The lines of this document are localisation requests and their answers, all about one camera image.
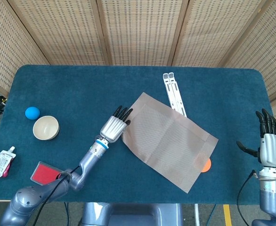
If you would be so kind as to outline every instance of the robotic hand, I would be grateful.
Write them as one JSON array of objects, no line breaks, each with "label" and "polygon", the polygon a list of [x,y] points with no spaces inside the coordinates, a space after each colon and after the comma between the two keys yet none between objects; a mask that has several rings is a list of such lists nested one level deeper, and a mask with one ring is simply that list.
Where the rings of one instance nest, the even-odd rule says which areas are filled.
[{"label": "robotic hand", "polygon": [[133,109],[129,109],[128,111],[127,108],[124,108],[122,111],[121,109],[122,106],[119,106],[115,113],[105,123],[100,131],[100,135],[97,136],[94,144],[80,161],[77,168],[81,168],[81,175],[75,172],[77,168],[74,170],[67,169],[62,172],[62,176],[59,179],[47,185],[25,187],[18,190],[5,210],[0,225],[25,226],[34,210],[41,203],[44,205],[46,202],[51,202],[62,197],[67,194],[69,187],[75,191],[81,190],[87,175],[95,163],[109,148],[108,144],[116,142],[130,124],[130,120],[126,121],[126,119]]},{"label": "robotic hand", "polygon": [[259,150],[246,148],[239,141],[236,143],[242,151],[257,157],[263,165],[259,177],[256,173],[255,177],[260,181],[260,209],[269,214],[271,219],[254,220],[252,226],[276,226],[276,119],[265,109],[262,109],[262,114],[257,111],[256,115],[260,121]]}]

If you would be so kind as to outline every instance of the red card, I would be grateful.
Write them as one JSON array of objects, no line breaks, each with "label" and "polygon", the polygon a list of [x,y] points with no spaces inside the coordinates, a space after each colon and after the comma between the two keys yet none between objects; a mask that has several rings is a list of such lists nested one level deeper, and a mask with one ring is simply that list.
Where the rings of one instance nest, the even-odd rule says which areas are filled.
[{"label": "red card", "polygon": [[30,179],[39,185],[46,185],[55,181],[60,172],[61,170],[40,161]]}]

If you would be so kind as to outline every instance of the floor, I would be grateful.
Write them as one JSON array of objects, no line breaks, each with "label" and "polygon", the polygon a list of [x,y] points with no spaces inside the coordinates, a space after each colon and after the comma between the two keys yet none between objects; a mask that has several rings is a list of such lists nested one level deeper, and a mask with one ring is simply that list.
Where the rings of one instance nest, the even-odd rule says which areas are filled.
[{"label": "floor", "polygon": [[[8,202],[0,202],[0,219],[1,216],[7,207]],[[200,204],[200,223],[201,226],[206,226],[210,213],[213,209],[213,204]],[[81,219],[81,214],[83,210],[83,203],[81,202],[72,202],[69,204],[69,216],[70,216],[70,226],[77,226],[78,222]],[[194,217],[194,206],[192,204],[183,204],[183,226],[192,226],[195,225]],[[250,206],[241,206],[241,212],[245,217],[246,221],[251,225],[253,219],[262,218],[268,219],[268,215],[264,214],[259,206],[250,205]],[[35,215],[31,217],[28,225],[32,225]],[[244,226],[244,222],[241,220],[236,205],[230,205],[230,216],[231,223],[234,226]],[[37,226],[64,226],[67,224],[65,206],[62,202],[52,202],[45,205]],[[225,217],[223,205],[217,205],[215,211],[211,217],[211,221],[208,224],[210,226],[225,226]]]}]

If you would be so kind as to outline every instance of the wooden screen panel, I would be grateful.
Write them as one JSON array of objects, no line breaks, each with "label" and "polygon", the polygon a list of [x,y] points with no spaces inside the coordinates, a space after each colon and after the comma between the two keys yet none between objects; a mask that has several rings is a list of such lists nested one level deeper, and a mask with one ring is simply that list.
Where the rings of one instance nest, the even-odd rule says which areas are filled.
[{"label": "wooden screen panel", "polygon": [[181,0],[101,3],[114,65],[167,65]]},{"label": "wooden screen panel", "polygon": [[105,64],[91,1],[8,1],[52,64]]},{"label": "wooden screen panel", "polygon": [[190,0],[174,66],[216,67],[260,0]]},{"label": "wooden screen panel", "polygon": [[276,94],[276,1],[246,35],[226,67],[255,68],[265,80],[270,98]]},{"label": "wooden screen panel", "polygon": [[30,35],[0,1],[0,93],[8,96],[17,69],[25,64],[48,64]]}]

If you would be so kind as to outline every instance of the yellow floor line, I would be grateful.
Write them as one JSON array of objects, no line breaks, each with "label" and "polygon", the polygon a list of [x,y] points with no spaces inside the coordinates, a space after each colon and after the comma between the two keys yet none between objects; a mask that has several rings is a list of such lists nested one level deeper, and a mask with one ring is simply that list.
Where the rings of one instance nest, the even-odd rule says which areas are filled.
[{"label": "yellow floor line", "polygon": [[225,225],[232,226],[231,217],[230,217],[230,207],[228,204],[224,204],[223,208],[224,208],[224,216],[225,216]]}]

